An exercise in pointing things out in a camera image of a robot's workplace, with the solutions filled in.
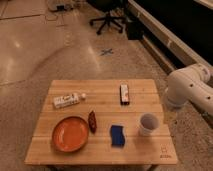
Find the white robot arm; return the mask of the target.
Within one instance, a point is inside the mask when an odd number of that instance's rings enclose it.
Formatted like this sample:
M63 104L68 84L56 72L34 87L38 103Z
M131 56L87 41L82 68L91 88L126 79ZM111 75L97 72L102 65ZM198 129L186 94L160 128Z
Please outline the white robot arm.
M180 109L191 101L213 116L213 88L207 84L210 77L210 69L201 63L171 72L167 77L165 104Z

